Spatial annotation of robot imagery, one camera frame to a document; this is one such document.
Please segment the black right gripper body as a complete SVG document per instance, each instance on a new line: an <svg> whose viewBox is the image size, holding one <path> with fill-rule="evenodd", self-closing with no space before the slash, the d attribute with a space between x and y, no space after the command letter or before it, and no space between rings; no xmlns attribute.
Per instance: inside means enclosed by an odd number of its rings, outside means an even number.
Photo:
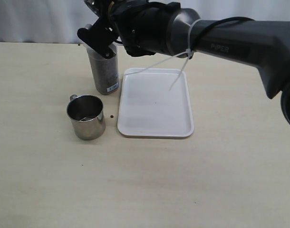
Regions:
<svg viewBox="0 0 290 228"><path fill-rule="evenodd" d="M114 4L125 3L124 0L101 0L102 15L98 17L94 24L88 24L83 28L79 28L77 36L81 41L88 45L92 50L97 52L103 58L113 58L116 56L115 51L110 47L116 43L124 45L119 41L119 35L114 25L110 21L110 11Z"/></svg>

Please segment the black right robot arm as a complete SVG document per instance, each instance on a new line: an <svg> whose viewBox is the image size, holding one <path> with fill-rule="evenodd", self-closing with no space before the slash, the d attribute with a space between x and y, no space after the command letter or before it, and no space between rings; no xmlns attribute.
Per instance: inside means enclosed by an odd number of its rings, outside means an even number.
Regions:
<svg viewBox="0 0 290 228"><path fill-rule="evenodd" d="M156 53L191 58L194 52L258 69L268 98L281 94L281 110L290 124L290 21L247 17L202 20L179 2L87 0L97 21L77 36L103 58L115 56L121 43L132 57Z"/></svg>

